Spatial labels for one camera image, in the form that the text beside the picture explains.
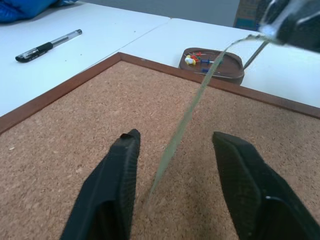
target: blue jacket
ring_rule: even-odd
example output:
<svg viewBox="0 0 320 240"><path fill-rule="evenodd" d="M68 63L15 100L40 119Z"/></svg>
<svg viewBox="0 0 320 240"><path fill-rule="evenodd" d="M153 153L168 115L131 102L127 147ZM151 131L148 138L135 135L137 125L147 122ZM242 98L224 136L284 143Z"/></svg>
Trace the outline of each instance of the blue jacket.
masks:
<svg viewBox="0 0 320 240"><path fill-rule="evenodd" d="M77 0L0 0L0 23L31 19L49 6L73 4Z"/></svg>

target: brown wooden frame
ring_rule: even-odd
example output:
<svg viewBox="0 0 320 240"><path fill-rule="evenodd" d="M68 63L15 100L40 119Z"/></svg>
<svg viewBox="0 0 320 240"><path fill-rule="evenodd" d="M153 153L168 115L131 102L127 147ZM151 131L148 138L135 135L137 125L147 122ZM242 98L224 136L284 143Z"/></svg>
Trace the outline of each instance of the brown wooden frame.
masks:
<svg viewBox="0 0 320 240"><path fill-rule="evenodd" d="M53 89L45 92L44 94L34 98L33 100L23 104L22 106L0 117L0 134L17 125L18 123L22 122L23 120L27 119L28 117L32 116L33 114L37 113L41 109L50 105L54 101L68 94L72 90L81 86L85 82L89 81L90 79L94 78L98 74L102 73L103 71L120 61L156 70L165 74L176 76L199 84L202 82L204 78L203 75L196 74L191 71L182 70L158 62L118 52L117 54L105 59L104 61L79 73L78 75L75 75L74 77L61 83ZM253 99L259 102L280 107L282 109L286 109L289 111L320 119L320 108L318 107L270 95L264 92L256 91L250 88L235 85L233 83L229 83L218 79L214 79L213 81L211 81L209 83L209 86L232 94Z"/></svg>

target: cork board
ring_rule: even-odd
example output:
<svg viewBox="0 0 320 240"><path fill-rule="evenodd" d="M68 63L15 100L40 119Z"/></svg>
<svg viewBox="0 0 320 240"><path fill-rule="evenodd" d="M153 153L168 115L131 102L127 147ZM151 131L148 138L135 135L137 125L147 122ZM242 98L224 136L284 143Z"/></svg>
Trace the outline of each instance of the cork board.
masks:
<svg viewBox="0 0 320 240"><path fill-rule="evenodd" d="M320 223L320 121L208 87L145 208L198 83L120 61L0 135L0 238L58 239L82 183L120 134L141 133L132 239L238 239L211 137L255 145Z"/></svg>

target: black pen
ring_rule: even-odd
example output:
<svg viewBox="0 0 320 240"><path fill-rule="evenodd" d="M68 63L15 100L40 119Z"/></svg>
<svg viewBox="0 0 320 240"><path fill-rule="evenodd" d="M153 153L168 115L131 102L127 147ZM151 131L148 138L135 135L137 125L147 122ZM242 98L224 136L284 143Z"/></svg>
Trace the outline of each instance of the black pen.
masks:
<svg viewBox="0 0 320 240"><path fill-rule="evenodd" d="M70 32L67 35L64 35L62 37L59 37L53 41L49 41L45 44L42 44L41 46L37 46L29 51L26 51L25 53L22 53L15 57L15 60L17 60L20 63L27 63L30 62L33 59L36 59L37 57L40 57L41 55L48 52L50 49L53 49L54 47L63 44L70 39L73 39L79 35L82 34L82 30L78 29L73 32Z"/></svg>

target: white table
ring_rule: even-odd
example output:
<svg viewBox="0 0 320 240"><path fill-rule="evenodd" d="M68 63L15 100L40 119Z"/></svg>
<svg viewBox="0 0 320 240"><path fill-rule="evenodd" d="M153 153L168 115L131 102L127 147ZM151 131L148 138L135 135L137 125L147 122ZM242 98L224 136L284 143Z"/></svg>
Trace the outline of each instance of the white table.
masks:
<svg viewBox="0 0 320 240"><path fill-rule="evenodd" d="M0 116L108 57L170 18L77 2L0 25ZM28 63L15 56L74 30L83 34Z"/></svg>
<svg viewBox="0 0 320 240"><path fill-rule="evenodd" d="M120 52L178 67L187 48L224 50L229 44L257 32L171 19L120 49ZM243 64L261 42L243 42L229 49ZM244 87L320 107L320 54L288 46L268 45L245 70Z"/></svg>

